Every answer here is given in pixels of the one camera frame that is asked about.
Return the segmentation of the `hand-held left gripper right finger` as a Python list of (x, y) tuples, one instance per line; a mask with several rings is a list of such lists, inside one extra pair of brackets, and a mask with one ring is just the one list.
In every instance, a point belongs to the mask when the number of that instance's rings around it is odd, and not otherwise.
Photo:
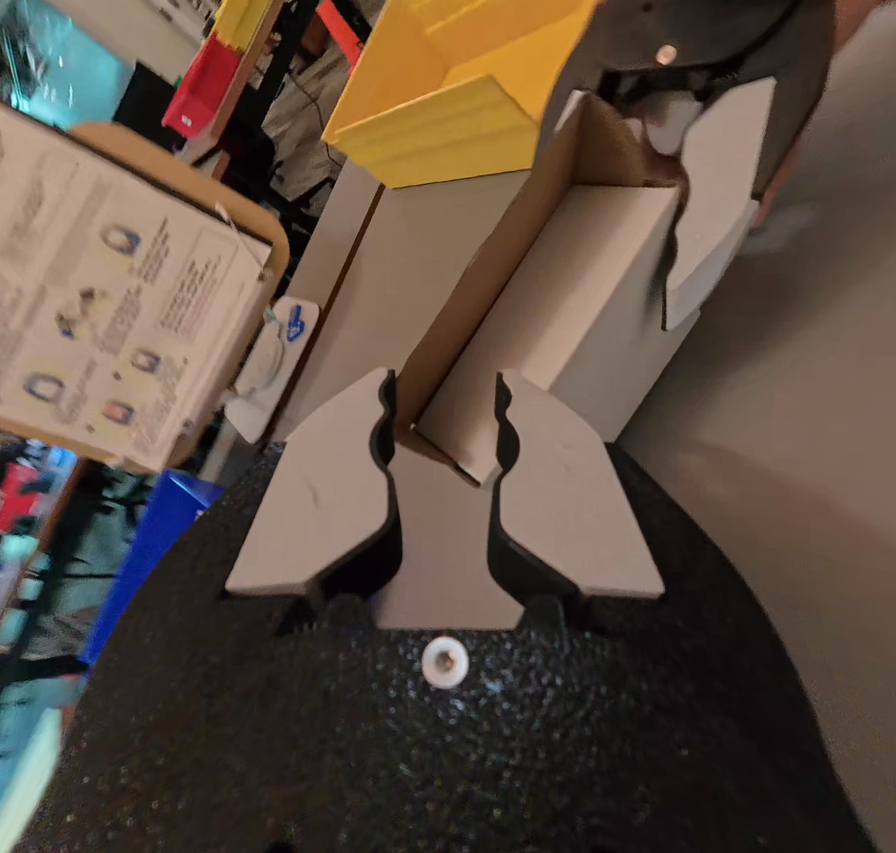
[(599, 434), (518, 371), (497, 375), (487, 566), (516, 600), (656, 600), (665, 584)]

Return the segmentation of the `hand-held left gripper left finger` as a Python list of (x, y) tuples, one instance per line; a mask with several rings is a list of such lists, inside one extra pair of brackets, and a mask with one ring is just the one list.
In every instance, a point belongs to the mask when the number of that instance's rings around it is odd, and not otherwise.
[(396, 576), (396, 387), (393, 370), (375, 368), (288, 437), (226, 580), (230, 596), (369, 600)]

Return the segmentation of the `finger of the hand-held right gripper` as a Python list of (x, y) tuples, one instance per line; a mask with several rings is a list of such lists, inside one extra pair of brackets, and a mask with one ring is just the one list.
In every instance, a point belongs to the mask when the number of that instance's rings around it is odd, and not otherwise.
[(770, 106), (771, 76), (726, 91), (688, 129), (672, 157), (686, 182), (683, 206), (668, 206), (651, 230), (652, 296), (672, 332), (718, 285), (759, 209), (756, 181)]
[(688, 129), (700, 117), (702, 104), (692, 92), (656, 92), (644, 102), (643, 126), (652, 149), (677, 156)]

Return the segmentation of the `blue plastic bin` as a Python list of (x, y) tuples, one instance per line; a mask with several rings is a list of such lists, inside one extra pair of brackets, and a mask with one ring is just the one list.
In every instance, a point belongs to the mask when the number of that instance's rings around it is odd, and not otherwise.
[(159, 475), (80, 655), (89, 668), (95, 666), (119, 619), (155, 566), (224, 492), (215, 483), (181, 471), (168, 469)]

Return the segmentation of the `white cardboard box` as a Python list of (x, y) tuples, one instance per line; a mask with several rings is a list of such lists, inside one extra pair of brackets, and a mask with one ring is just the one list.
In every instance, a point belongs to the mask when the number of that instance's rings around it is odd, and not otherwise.
[(496, 375), (515, 369), (612, 442), (693, 328), (652, 296), (651, 230), (686, 190), (577, 91), (552, 141), (401, 373), (401, 416), (478, 485), (497, 473)]

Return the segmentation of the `yellow plastic bin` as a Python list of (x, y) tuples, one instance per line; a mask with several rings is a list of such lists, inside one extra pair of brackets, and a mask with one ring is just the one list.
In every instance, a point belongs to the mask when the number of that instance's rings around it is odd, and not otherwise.
[(606, 0), (386, 0), (322, 140), (391, 189), (528, 170)]

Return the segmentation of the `instruction sheet board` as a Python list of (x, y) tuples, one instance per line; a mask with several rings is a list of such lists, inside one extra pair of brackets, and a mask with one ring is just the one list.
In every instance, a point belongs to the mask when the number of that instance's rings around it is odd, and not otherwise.
[(2, 429), (178, 465), (285, 273), (283, 227), (125, 127), (1, 120)]

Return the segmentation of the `orange chair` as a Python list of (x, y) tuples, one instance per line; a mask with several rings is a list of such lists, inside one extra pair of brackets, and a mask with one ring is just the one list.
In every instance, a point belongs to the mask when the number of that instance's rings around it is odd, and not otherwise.
[(343, 16), (332, 0), (320, 0), (316, 13), (346, 58), (350, 70), (354, 70), (364, 50), (360, 32)]

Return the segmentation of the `red shelf bin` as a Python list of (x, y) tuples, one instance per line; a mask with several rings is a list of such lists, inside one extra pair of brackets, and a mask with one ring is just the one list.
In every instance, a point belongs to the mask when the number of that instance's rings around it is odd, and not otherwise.
[(162, 117), (162, 127), (187, 140), (196, 138), (214, 119), (240, 60), (238, 51), (211, 32), (177, 86)]

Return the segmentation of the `small yellow shelf bin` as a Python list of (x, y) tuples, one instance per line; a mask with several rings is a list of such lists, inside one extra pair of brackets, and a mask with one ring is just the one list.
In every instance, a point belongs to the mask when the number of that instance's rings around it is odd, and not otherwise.
[(211, 32), (226, 47), (243, 53), (272, 0), (221, 0)]

